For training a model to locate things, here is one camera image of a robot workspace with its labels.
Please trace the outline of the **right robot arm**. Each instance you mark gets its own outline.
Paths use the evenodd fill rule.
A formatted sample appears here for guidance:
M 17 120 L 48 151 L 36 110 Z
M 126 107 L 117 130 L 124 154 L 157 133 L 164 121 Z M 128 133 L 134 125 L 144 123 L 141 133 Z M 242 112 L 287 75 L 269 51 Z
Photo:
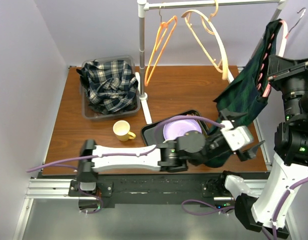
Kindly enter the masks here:
M 235 215 L 247 230 L 285 239 L 288 209 L 300 186 L 308 182 L 308 58 L 271 55 L 267 79 L 282 93 L 285 116 L 274 135 L 267 182 L 257 195 L 238 174 L 224 171 L 214 185 L 221 196 L 233 196 Z

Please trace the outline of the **pink hanger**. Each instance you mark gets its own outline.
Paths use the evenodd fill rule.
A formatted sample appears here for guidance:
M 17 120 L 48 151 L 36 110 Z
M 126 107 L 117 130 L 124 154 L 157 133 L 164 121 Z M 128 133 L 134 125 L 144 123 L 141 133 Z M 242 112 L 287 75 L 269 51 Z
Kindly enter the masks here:
M 302 7 L 299 11 L 297 11 L 297 14 L 300 14 L 297 22 L 291 27 L 291 29 L 288 29 L 288 25 L 286 23 L 285 20 L 280 20 L 280 27 L 282 28 L 282 36 L 281 36 L 281 41 L 280 41 L 280 45 L 278 48 L 278 56 L 279 57 L 283 57 L 284 52 L 285 52 L 285 48 L 286 48 L 286 43 L 287 43 L 287 39 L 288 36 L 290 34 L 290 32 L 298 25 L 298 23 L 300 22 L 300 20 L 302 19 L 302 17 L 304 16 L 306 12 L 306 7 Z M 260 96 L 262 98 L 267 98 L 271 92 L 271 86 L 269 83 L 266 83 L 266 70 L 264 70 L 264 67 L 268 66 L 269 63 L 269 55 L 271 54 L 272 49 L 274 48 L 275 44 L 274 44 L 274 40 L 276 38 L 276 34 L 273 33 L 270 36 L 270 42 L 269 44 L 265 45 L 266 46 L 266 52 L 263 56 L 262 59 L 262 64 L 261 64 L 261 68 L 260 68 L 260 73 L 257 79 L 257 90 L 260 93 Z

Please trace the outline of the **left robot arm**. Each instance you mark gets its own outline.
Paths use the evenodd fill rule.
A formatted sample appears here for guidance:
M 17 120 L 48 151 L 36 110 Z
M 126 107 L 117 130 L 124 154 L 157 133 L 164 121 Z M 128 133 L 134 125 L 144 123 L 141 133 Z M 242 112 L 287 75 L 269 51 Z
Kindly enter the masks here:
M 82 162 L 78 164 L 77 189 L 86 196 L 97 191 L 98 173 L 112 169 L 148 169 L 156 172 L 178 173 L 188 170 L 192 165 L 217 164 L 225 154 L 235 154 L 244 162 L 256 156 L 261 143 L 246 149 L 253 142 L 253 136 L 245 125 L 238 125 L 237 120 L 244 115 L 221 111 L 222 122 L 195 115 L 180 115 L 159 122 L 154 136 L 159 136 L 161 128 L 181 120 L 194 120 L 211 123 L 218 131 L 205 136 L 196 130 L 187 130 L 181 136 L 167 138 L 164 142 L 146 147 L 112 148 L 85 141 L 81 151 Z

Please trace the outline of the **orange plastic hanger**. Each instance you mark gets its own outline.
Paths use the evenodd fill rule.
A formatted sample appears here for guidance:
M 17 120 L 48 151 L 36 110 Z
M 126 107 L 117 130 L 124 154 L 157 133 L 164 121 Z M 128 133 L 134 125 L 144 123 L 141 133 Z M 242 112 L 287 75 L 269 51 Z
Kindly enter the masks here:
M 150 55 L 148 65 L 145 71 L 144 85 L 147 87 L 152 78 L 152 75 L 158 65 L 163 52 L 166 49 L 168 42 L 177 26 L 178 18 L 176 15 L 171 17 L 168 21 L 160 19 L 160 25 L 156 34 L 155 43 Z

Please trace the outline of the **navy white plaid skirt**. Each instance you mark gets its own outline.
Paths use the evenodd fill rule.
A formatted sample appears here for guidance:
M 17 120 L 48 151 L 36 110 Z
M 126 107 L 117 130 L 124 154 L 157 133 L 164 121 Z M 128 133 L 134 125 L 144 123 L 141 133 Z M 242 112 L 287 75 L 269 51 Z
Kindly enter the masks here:
M 117 59 L 101 63 L 95 59 L 76 72 L 93 111 L 108 115 L 136 107 L 138 82 L 127 61 Z

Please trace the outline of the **green plaid skirt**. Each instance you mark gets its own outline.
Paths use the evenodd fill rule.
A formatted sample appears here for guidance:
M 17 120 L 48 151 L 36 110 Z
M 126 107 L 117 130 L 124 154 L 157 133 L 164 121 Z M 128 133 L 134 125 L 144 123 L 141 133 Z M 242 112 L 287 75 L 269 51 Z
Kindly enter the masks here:
M 267 24 L 263 40 L 254 56 L 244 69 L 214 100 L 220 112 L 227 109 L 234 113 L 245 113 L 236 122 L 240 126 L 250 125 L 266 107 L 270 89 L 267 80 L 269 56 L 276 52 L 276 38 L 282 26 L 282 20 L 277 19 Z

